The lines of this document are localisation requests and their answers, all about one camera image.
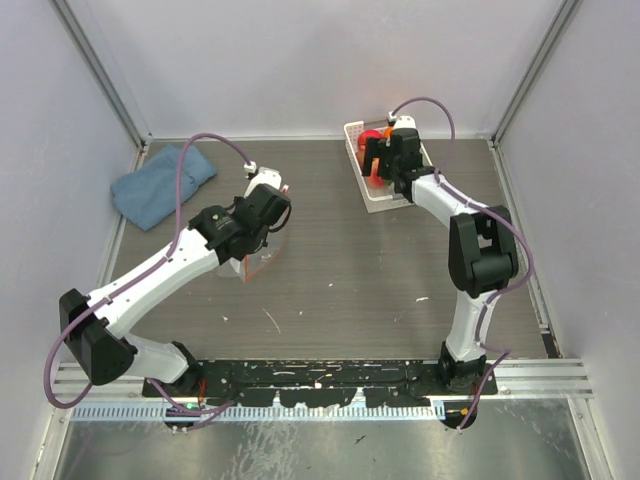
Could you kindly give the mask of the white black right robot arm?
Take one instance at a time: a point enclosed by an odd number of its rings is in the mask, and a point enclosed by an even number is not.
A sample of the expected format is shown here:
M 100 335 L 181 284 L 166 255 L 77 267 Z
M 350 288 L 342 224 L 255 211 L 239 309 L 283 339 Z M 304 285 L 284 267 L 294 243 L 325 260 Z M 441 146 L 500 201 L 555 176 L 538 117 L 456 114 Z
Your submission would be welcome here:
M 488 207 L 424 163 L 415 128 L 362 133 L 356 154 L 364 177 L 377 176 L 448 228 L 448 272 L 457 290 L 454 318 L 437 364 L 444 390 L 459 394 L 484 375 L 493 303 L 519 272 L 507 208 Z

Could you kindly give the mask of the pink toy peach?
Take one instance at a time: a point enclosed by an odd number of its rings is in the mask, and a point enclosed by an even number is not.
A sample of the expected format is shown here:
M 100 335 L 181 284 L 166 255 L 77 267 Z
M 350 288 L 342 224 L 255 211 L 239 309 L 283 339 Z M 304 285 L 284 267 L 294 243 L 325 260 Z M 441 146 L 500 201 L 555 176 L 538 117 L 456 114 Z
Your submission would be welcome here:
M 385 186 L 385 180 L 379 176 L 377 166 L 372 167 L 367 183 L 373 189 L 381 189 Z

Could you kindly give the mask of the clear zip bag orange zipper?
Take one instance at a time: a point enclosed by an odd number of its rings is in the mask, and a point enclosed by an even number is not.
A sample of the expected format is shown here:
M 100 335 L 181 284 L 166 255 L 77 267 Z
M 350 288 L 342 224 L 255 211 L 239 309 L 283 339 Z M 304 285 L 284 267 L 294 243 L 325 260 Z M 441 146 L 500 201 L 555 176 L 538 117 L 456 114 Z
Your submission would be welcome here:
M 283 182 L 279 190 L 288 194 L 288 186 Z M 286 226 L 277 233 L 268 233 L 266 230 L 251 233 L 246 254 L 240 260 L 231 257 L 218 268 L 217 275 L 221 278 L 239 278 L 242 282 L 248 282 L 276 258 L 284 242 L 285 228 Z

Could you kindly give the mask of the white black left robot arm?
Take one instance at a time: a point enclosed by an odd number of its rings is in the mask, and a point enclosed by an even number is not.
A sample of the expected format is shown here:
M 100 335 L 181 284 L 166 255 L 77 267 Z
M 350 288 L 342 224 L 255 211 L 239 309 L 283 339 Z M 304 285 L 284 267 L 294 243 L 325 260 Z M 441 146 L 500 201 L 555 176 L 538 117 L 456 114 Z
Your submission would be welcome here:
M 59 300 L 63 341 L 93 386 L 123 375 L 151 378 L 178 396 L 194 393 L 204 373 L 179 342 L 158 343 L 132 334 L 153 308 L 197 277 L 222 269 L 244 276 L 291 214 L 285 189 L 261 183 L 189 221 L 165 249 L 115 282 L 87 295 L 72 289 Z

